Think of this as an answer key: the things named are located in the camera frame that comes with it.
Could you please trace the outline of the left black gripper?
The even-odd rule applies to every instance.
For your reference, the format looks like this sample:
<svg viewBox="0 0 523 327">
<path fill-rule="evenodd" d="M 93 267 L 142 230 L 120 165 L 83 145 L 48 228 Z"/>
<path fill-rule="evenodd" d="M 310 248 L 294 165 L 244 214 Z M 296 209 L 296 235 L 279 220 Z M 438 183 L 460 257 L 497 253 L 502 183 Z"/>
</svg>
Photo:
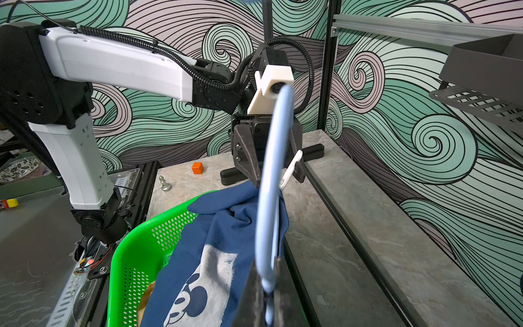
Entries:
<svg viewBox="0 0 523 327">
<path fill-rule="evenodd" d="M 260 163 L 264 162 L 272 116 L 234 114 L 230 130 L 232 154 L 235 167 L 256 187 L 260 186 Z M 294 119 L 287 141 L 285 163 L 292 176 L 299 182 L 305 181 L 302 150 L 302 125 Z"/>
</svg>

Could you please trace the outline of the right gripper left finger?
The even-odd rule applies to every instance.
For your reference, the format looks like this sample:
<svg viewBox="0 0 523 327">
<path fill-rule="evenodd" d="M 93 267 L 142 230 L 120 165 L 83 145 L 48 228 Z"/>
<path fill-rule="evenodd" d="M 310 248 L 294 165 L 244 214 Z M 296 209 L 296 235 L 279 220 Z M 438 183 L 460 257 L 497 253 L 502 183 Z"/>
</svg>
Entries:
<svg viewBox="0 0 523 327">
<path fill-rule="evenodd" d="M 265 298 L 266 295 L 257 272 L 256 262 L 253 261 L 232 326 L 266 327 Z"/>
</svg>

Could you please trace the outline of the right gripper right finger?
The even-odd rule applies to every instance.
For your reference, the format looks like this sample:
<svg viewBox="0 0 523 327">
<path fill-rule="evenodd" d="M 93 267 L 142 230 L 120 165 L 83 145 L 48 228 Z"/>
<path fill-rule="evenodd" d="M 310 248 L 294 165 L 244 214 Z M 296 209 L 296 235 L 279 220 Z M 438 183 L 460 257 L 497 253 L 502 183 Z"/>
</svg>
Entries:
<svg viewBox="0 0 523 327">
<path fill-rule="evenodd" d="M 275 272 L 275 318 L 273 326 L 309 326 L 284 258 L 276 259 Z"/>
</svg>

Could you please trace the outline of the white clothespin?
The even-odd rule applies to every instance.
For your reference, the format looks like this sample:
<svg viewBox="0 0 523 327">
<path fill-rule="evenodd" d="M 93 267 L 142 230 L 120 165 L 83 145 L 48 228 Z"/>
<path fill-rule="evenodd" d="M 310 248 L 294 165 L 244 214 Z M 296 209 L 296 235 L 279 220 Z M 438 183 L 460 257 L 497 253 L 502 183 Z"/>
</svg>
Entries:
<svg viewBox="0 0 523 327">
<path fill-rule="evenodd" d="M 296 164 L 302 159 L 302 156 L 303 156 L 302 150 L 298 150 L 296 152 L 296 154 L 294 155 L 294 157 L 292 158 L 289 166 L 287 167 L 285 173 L 283 174 L 283 177 L 280 180 L 279 188 L 281 191 L 283 191 L 285 189 L 285 187 L 287 186 L 288 182 L 290 181 L 290 178 L 294 174 Z"/>
</svg>

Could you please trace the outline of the dark navy t-shirt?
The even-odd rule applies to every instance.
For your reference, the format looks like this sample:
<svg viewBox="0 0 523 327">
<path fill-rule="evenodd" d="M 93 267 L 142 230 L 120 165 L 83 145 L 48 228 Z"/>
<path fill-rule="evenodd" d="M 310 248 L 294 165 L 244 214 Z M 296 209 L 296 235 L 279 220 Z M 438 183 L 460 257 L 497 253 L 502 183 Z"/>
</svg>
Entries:
<svg viewBox="0 0 523 327">
<path fill-rule="evenodd" d="M 231 326 L 255 261 L 259 189 L 251 182 L 200 196 L 159 272 L 140 326 Z"/>
</svg>

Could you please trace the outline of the tan yellow t-shirt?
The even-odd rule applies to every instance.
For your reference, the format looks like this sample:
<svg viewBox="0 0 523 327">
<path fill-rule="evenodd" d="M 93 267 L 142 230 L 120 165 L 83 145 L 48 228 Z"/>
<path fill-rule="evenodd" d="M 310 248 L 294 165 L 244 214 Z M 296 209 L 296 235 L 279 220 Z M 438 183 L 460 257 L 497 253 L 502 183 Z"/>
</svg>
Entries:
<svg viewBox="0 0 523 327">
<path fill-rule="evenodd" d="M 137 308 L 137 327 L 140 327 L 140 325 L 142 323 L 145 309 L 147 308 L 147 304 L 149 302 L 149 299 L 151 297 L 151 294 L 152 294 L 154 288 L 155 288 L 155 282 L 153 281 L 152 283 L 150 283 L 148 285 L 147 289 L 145 290 L 145 292 L 140 300 L 140 303 Z"/>
</svg>

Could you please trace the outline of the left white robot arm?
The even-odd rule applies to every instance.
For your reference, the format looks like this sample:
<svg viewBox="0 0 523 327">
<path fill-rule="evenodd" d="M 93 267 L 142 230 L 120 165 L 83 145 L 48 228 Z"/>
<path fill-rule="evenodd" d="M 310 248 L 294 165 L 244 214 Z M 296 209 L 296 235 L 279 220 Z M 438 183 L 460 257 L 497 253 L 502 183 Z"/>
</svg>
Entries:
<svg viewBox="0 0 523 327">
<path fill-rule="evenodd" d="M 236 168 L 249 181 L 262 180 L 264 147 L 257 123 L 269 123 L 282 87 L 294 83 L 285 53 L 306 62 L 308 85 L 299 113 L 314 85 L 309 52 L 294 38 L 262 42 L 235 70 L 192 59 L 155 40 L 71 20 L 4 23 L 1 26 L 1 120 L 59 177 L 85 238 L 105 245 L 130 230 L 121 213 L 121 192 L 108 177 L 118 158 L 103 155 L 98 138 L 126 132 L 132 105 L 126 91 L 169 98 L 178 112 L 194 108 L 230 114 Z"/>
</svg>

